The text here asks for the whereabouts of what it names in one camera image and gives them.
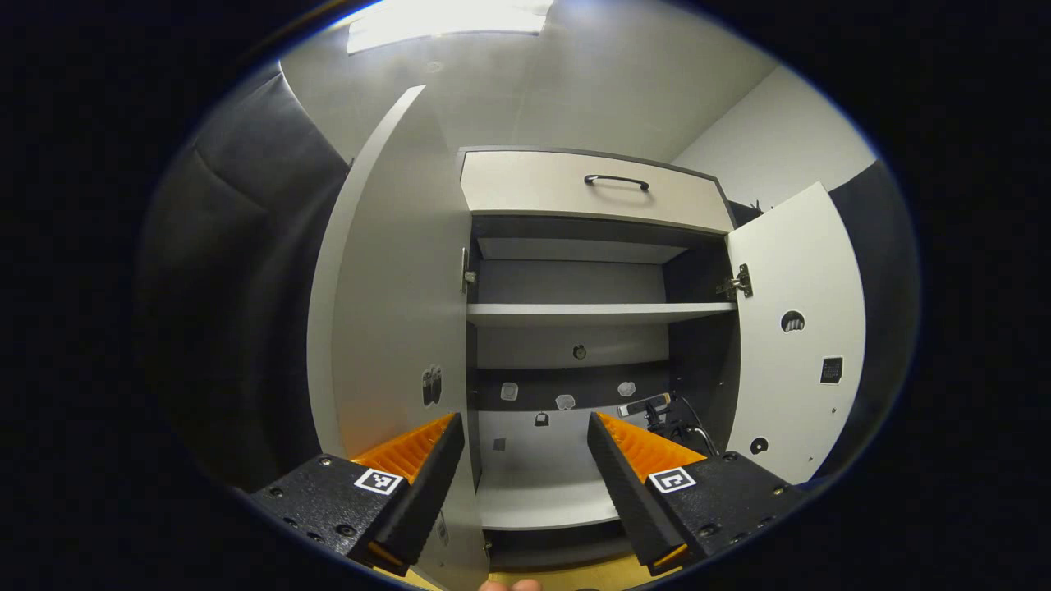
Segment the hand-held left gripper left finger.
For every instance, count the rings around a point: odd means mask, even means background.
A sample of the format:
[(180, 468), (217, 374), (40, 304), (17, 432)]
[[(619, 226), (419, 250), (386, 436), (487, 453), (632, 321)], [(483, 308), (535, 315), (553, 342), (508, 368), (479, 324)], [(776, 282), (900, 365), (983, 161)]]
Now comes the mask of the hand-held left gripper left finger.
[(461, 413), (447, 413), (352, 460), (304, 461), (250, 498), (301, 538), (403, 576), (420, 559), (463, 446)]

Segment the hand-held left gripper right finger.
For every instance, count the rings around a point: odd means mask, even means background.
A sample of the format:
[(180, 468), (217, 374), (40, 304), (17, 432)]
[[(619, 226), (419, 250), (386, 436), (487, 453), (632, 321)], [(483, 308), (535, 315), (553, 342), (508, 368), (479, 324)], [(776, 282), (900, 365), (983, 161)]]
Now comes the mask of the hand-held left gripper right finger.
[(631, 550), (650, 575), (710, 561), (808, 498), (739, 453), (705, 456), (607, 413), (590, 415), (588, 448)]

